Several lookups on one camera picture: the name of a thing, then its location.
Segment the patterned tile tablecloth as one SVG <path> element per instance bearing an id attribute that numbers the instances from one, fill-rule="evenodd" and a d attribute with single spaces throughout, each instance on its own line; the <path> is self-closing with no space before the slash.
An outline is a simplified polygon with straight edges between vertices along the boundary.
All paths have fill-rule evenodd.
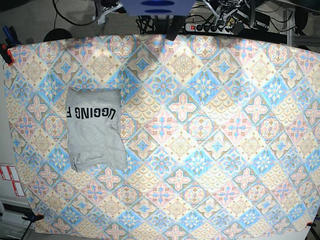
<path id="1" fill-rule="evenodd" d="M 320 55 L 248 39 L 111 35 L 11 48 L 4 92 L 38 233 L 237 240 L 320 207 Z M 120 92 L 127 167 L 76 172 L 69 90 Z"/>

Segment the black orange clamp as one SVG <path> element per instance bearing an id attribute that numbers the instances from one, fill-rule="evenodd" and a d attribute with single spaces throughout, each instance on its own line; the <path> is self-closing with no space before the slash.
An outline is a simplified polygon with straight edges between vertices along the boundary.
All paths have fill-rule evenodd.
<path id="1" fill-rule="evenodd" d="M 0 45 L 0 55 L 8 66 L 11 66 L 14 63 L 12 53 L 4 43 Z"/>
<path id="2" fill-rule="evenodd" d="M 25 221 L 29 221 L 31 223 L 35 223 L 37 221 L 40 221 L 42 219 L 44 219 L 43 215 L 34 215 L 34 214 L 28 214 L 28 215 L 24 215 L 21 217 L 23 220 Z"/>
<path id="3" fill-rule="evenodd" d="M 317 226 L 314 222 L 308 222 L 306 225 L 308 227 L 313 227 L 313 228 L 315 228 Z"/>

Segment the black orange clamp lower right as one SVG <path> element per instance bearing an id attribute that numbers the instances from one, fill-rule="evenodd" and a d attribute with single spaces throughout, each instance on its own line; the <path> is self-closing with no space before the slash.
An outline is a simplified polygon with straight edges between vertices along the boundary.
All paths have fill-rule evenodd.
<path id="1" fill-rule="evenodd" d="M 317 226 L 314 222 L 308 222 L 306 225 L 308 227 L 313 227 L 313 228 L 315 228 Z"/>

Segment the black support bracket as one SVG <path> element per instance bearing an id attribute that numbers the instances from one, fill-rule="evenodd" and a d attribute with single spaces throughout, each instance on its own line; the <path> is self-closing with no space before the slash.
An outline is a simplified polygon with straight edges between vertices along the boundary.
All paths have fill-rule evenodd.
<path id="1" fill-rule="evenodd" d="M 174 41 L 185 24 L 186 16 L 174 15 L 165 38 Z"/>

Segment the black round base disc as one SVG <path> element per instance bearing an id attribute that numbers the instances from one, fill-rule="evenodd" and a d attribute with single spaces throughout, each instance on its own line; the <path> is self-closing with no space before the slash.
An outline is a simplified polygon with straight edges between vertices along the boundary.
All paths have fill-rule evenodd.
<path id="1" fill-rule="evenodd" d="M 64 28 L 55 28 L 46 34 L 43 42 L 58 41 L 72 38 L 73 36 L 68 30 Z"/>

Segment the grey T-shirt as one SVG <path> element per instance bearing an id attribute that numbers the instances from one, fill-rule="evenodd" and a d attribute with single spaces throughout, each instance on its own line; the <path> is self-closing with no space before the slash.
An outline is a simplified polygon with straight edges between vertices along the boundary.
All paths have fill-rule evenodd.
<path id="1" fill-rule="evenodd" d="M 94 165 L 113 170 L 128 166 L 121 139 L 120 89 L 74 90 L 66 96 L 67 151 L 74 171 Z"/>

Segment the black orange clamp upper left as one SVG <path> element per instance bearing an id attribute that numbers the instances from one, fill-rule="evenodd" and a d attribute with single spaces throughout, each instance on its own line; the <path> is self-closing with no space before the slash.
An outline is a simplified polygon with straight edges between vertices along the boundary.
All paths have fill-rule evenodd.
<path id="1" fill-rule="evenodd" d="M 8 66 L 11 66 L 14 63 L 12 53 L 4 43 L 0 45 L 0 55 Z"/>

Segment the black orange clamp lower left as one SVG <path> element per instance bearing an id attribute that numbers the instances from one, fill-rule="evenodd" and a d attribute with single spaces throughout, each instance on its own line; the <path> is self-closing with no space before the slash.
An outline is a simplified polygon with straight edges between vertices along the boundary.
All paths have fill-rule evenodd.
<path id="1" fill-rule="evenodd" d="M 43 215 L 34 215 L 34 214 L 28 214 L 28 215 L 24 215 L 21 217 L 23 220 L 25 221 L 29 221 L 31 223 L 35 223 L 37 221 L 40 221 L 42 219 L 44 219 Z"/>

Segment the white power strip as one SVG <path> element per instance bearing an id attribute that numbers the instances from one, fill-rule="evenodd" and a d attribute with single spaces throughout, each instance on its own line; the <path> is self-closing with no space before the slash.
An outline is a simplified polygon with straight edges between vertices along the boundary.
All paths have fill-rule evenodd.
<path id="1" fill-rule="evenodd" d="M 186 23 L 184 26 L 184 30 L 186 32 L 191 33 L 204 33 L 204 34 L 230 34 L 231 27 L 230 26 L 222 26 L 222 25 L 211 25 L 211 24 L 196 24 L 196 23 Z"/>

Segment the red white label stickers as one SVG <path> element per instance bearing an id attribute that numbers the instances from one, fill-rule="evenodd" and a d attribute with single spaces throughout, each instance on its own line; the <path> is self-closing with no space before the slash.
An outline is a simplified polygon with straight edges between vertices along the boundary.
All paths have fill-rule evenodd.
<path id="1" fill-rule="evenodd" d="M 17 169 L 14 165 L 0 165 L 0 176 L 3 181 L 8 181 L 16 197 L 24 197 L 25 193 L 20 182 Z"/>

